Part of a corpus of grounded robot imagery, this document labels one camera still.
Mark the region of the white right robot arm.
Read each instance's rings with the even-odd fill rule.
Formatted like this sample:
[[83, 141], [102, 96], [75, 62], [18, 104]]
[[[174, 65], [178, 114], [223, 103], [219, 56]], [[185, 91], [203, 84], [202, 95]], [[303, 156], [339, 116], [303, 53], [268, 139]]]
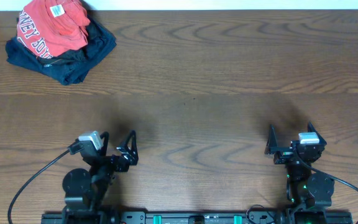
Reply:
[[265, 153], [273, 155], [276, 165], [287, 170], [287, 199], [291, 205], [275, 215], [276, 223], [327, 223], [326, 208], [332, 205], [334, 181], [326, 174], [312, 171], [311, 164], [324, 151], [326, 141], [308, 123], [307, 132], [289, 146], [279, 146], [275, 128], [269, 127]]

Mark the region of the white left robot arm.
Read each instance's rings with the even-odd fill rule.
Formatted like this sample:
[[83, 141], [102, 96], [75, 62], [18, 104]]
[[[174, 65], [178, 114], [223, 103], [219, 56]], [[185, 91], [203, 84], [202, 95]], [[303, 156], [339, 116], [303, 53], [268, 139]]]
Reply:
[[71, 155], [80, 153], [89, 170], [73, 169], [63, 178], [66, 206], [63, 223], [119, 223], [119, 213], [103, 205], [104, 196], [116, 172], [137, 165], [136, 132], [132, 130], [116, 148], [120, 155], [107, 155], [109, 133], [92, 131], [80, 135], [68, 146]]

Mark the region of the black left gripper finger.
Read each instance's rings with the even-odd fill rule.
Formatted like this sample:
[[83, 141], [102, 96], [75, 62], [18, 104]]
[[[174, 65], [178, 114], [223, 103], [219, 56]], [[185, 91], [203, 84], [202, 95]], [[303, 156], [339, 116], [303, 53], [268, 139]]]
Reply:
[[107, 148], [108, 148], [108, 142], [109, 142], [109, 133], [107, 131], [103, 132], [100, 135], [101, 140], [103, 140], [103, 145], [102, 148], [99, 151], [99, 154], [101, 156], [105, 156], [107, 153]]
[[121, 156], [129, 163], [130, 166], [136, 166], [139, 161], [137, 150], [136, 132], [130, 131], [129, 135], [116, 148]]

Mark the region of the orange red t-shirt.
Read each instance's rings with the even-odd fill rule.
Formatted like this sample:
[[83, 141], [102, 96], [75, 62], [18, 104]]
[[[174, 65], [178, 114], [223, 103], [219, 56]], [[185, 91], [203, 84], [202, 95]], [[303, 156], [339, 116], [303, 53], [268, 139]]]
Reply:
[[38, 57], [57, 57], [88, 44], [89, 24], [80, 0], [33, 0], [19, 14], [17, 40]]

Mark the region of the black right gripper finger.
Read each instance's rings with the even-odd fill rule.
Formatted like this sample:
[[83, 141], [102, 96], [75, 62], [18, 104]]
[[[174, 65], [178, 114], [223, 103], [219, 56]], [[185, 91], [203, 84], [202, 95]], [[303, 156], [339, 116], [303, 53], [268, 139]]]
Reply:
[[265, 147], [264, 154], [275, 154], [278, 150], [277, 137], [275, 133], [275, 128], [271, 124], [268, 131], [268, 139]]
[[308, 122], [307, 128], [308, 128], [309, 133], [315, 133], [316, 134], [316, 136], [317, 136], [317, 138], [319, 140], [319, 142], [318, 142], [319, 145], [321, 145], [321, 146], [327, 145], [326, 140], [319, 134], [319, 132], [317, 132], [317, 130], [315, 129], [315, 127], [313, 126], [311, 121]]

